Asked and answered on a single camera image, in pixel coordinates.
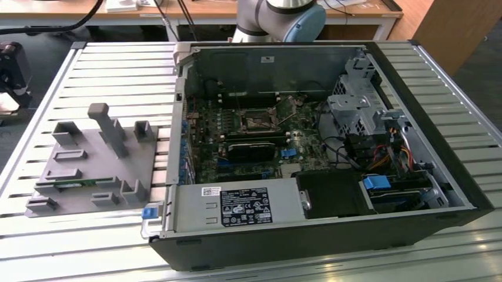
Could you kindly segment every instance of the aluminum extrusion table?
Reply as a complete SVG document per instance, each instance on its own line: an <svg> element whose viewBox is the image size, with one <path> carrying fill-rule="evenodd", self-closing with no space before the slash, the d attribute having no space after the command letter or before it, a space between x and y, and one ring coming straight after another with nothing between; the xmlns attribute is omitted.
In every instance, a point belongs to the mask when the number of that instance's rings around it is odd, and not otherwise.
<svg viewBox="0 0 502 282"><path fill-rule="evenodd" d="M496 211L414 246L201 272L175 272L141 237L142 211L24 217L58 121L98 128L87 106L110 105L123 126L161 126L153 201L163 198L174 101L174 43L90 43L72 49L0 176L0 280L457 281L502 275L502 135L422 47L380 43L480 183Z"/></svg>

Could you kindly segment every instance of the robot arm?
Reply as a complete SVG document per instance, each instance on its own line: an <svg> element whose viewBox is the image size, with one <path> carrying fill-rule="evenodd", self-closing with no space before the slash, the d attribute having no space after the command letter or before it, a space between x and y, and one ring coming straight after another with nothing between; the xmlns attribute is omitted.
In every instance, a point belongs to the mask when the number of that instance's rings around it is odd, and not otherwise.
<svg viewBox="0 0 502 282"><path fill-rule="evenodd" d="M233 42L309 42L326 23L315 0L241 0Z"/></svg>

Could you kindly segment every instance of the wooden panel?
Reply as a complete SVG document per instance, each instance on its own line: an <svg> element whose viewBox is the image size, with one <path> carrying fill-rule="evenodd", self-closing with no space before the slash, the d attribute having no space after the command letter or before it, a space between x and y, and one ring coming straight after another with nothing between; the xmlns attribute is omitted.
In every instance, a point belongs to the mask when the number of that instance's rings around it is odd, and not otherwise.
<svg viewBox="0 0 502 282"><path fill-rule="evenodd" d="M501 16L501 0L434 1L414 39L449 75L457 72L470 57Z"/></svg>
<svg viewBox="0 0 502 282"><path fill-rule="evenodd" d="M412 39L434 0L396 0L405 15L397 21L389 40Z"/></svg>

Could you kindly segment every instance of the desk leg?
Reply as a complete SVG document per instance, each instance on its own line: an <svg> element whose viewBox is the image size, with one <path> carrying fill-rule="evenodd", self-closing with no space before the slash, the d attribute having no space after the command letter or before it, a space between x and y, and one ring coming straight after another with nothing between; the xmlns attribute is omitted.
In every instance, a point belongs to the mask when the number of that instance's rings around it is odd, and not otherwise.
<svg viewBox="0 0 502 282"><path fill-rule="evenodd" d="M385 41L389 38L389 34L392 34L392 30L396 23L396 18L388 18L384 23L378 26L377 33L374 40L376 41Z"/></svg>

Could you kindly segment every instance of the open computer tower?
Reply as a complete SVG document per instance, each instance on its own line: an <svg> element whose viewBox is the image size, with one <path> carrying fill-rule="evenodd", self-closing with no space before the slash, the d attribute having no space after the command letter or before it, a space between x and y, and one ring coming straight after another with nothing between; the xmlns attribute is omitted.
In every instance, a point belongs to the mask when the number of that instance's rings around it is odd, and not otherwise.
<svg viewBox="0 0 502 282"><path fill-rule="evenodd" d="M181 43L175 60L149 233L175 270L409 246L493 210L376 43Z"/></svg>

